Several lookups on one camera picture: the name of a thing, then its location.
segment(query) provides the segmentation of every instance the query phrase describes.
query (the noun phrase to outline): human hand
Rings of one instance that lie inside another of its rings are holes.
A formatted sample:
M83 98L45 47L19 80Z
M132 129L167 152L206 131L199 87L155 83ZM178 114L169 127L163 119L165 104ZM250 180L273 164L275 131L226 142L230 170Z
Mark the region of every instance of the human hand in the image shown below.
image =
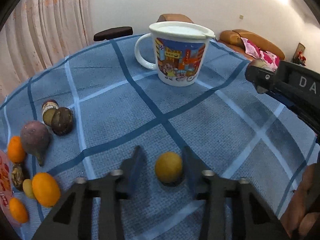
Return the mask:
M315 166L316 164L307 166L302 175L302 181L280 219L290 238L296 229L298 229L300 236L306 236L320 215L320 213L306 214L306 198L312 187Z

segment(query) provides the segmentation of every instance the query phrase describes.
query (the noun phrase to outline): white curtain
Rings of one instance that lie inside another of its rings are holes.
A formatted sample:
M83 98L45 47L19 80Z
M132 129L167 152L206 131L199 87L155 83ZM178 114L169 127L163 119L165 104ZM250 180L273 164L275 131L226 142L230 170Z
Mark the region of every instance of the white curtain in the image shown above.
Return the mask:
M0 102L35 73L92 43L89 0L21 0L0 32Z

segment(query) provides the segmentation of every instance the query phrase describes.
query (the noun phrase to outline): mug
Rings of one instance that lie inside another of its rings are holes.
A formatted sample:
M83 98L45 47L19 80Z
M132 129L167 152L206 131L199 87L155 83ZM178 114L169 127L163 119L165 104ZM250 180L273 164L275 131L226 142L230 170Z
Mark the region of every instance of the mug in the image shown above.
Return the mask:
M214 32L206 27L186 22L157 22L149 26L150 33L141 36L135 46L137 61L145 68L157 70L161 81L168 85L192 85L199 74ZM140 42L152 38L156 63L140 54Z

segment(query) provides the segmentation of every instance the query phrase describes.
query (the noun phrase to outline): mug handle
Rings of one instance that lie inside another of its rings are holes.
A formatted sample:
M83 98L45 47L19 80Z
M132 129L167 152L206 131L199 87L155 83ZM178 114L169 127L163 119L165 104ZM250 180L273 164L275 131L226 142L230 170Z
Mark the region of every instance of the mug handle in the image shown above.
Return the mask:
M139 50L139 44L140 44L140 42L141 42L143 39L148 38L148 37L150 37L150 36L151 36L151 33L147 33L147 34L141 36L141 37L137 40L136 45L134 46L134 55L136 56L137 61L138 61L142 66L144 66L145 68L148 68L148 69L151 69L151 70L157 70L156 64L146 61L146 60L141 56L140 50Z

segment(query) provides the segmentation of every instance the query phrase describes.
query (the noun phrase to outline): white wall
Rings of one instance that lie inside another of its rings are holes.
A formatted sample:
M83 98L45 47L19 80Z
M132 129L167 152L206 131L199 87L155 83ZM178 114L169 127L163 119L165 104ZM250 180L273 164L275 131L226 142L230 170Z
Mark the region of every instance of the white wall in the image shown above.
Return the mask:
M124 25L146 33L161 14L181 13L212 29L217 38L223 30L255 32L290 60L304 29L304 14L291 0L90 0L90 4L95 33Z
M303 29L301 43L306 47L306 67L320 73L320 25L306 23Z

